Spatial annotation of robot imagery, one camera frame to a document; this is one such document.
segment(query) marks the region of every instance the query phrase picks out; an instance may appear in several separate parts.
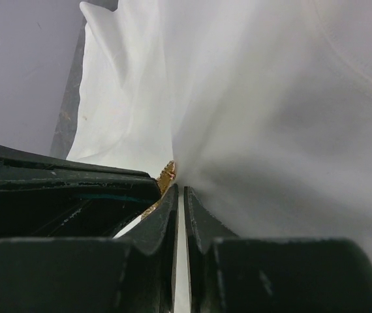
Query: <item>white cloth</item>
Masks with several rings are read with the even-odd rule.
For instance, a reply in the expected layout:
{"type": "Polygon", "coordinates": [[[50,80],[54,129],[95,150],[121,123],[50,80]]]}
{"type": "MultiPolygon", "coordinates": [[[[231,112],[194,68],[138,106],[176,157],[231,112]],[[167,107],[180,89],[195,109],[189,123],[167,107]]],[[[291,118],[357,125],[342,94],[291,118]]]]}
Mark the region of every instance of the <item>white cloth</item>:
{"type": "Polygon", "coordinates": [[[372,261],[372,1],[121,0],[87,19],[69,159],[178,183],[240,235],[372,261]]]}

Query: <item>gray background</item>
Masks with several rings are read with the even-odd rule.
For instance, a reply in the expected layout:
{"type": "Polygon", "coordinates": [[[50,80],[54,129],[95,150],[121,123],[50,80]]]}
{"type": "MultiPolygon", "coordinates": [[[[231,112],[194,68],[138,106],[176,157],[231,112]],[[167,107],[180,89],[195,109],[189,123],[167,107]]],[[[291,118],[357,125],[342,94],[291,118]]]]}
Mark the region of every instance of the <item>gray background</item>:
{"type": "MultiPolygon", "coordinates": [[[[62,133],[76,130],[82,72],[80,2],[0,0],[0,145],[49,155],[54,138],[52,154],[67,155],[74,134],[62,133]]],[[[89,2],[115,10],[117,0],[89,2]]]]}

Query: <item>gray floor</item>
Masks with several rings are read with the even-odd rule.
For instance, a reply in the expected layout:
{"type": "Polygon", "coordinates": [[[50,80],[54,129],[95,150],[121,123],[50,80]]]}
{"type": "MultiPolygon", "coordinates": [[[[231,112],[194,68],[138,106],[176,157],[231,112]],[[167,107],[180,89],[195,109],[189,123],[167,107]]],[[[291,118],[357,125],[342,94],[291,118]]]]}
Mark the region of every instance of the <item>gray floor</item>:
{"type": "MultiPolygon", "coordinates": [[[[117,1],[118,0],[89,0],[88,2],[114,11],[117,8],[117,1]]],[[[57,127],[55,129],[50,151],[51,157],[66,158],[73,144],[74,136],[76,135],[77,113],[80,102],[79,87],[82,80],[82,63],[85,44],[85,24],[86,20],[84,19],[69,78],[67,80],[57,127]]]]}

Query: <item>white fabric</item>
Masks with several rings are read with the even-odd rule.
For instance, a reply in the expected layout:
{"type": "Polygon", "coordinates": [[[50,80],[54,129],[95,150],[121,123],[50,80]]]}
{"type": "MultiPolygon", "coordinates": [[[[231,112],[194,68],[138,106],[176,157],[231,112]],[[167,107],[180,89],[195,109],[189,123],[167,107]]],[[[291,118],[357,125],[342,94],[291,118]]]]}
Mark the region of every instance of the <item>white fabric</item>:
{"type": "Polygon", "coordinates": [[[178,183],[251,237],[372,261],[372,1],[120,0],[87,19],[69,159],[178,183]]]}

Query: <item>crumpled cloth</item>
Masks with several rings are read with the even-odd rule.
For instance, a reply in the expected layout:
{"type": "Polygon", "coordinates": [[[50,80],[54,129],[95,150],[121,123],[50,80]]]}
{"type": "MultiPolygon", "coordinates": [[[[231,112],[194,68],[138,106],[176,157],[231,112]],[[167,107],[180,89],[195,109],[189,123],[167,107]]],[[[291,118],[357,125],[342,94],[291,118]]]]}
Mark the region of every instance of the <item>crumpled cloth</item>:
{"type": "Polygon", "coordinates": [[[348,237],[372,261],[372,1],[81,9],[70,160],[156,177],[174,159],[236,233],[348,237]]]}

